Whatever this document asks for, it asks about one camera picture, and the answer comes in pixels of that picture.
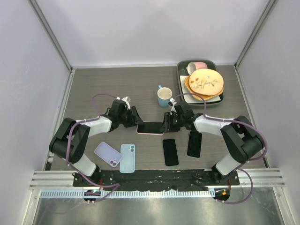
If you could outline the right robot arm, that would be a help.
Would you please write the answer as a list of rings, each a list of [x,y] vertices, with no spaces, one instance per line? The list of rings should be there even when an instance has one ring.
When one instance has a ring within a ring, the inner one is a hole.
[[[178,132],[182,127],[193,132],[208,133],[223,138],[228,154],[211,168],[212,181],[217,185],[227,182],[229,174],[246,162],[264,157],[268,149],[263,134],[244,116],[224,119],[211,117],[205,113],[195,114],[186,104],[177,103],[170,112],[165,113],[159,131]]]

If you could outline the blue-edged black phone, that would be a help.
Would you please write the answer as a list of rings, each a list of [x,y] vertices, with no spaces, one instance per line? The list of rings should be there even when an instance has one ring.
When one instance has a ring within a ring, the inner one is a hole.
[[[144,122],[137,126],[137,133],[140,134],[163,134],[162,122]]]

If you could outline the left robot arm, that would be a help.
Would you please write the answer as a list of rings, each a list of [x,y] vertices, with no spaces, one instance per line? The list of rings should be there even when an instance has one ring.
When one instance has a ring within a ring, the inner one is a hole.
[[[49,151],[73,167],[89,187],[99,187],[101,170],[86,156],[86,144],[90,137],[112,132],[120,124],[125,128],[143,124],[136,107],[130,106],[128,97],[114,99],[108,112],[95,118],[65,118],[50,141]]]

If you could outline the pink phone case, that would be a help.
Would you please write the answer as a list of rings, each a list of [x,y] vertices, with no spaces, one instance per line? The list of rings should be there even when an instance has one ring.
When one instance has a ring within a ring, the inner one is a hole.
[[[160,123],[145,123],[143,126],[137,126],[136,132],[142,135],[163,135],[160,128]]]

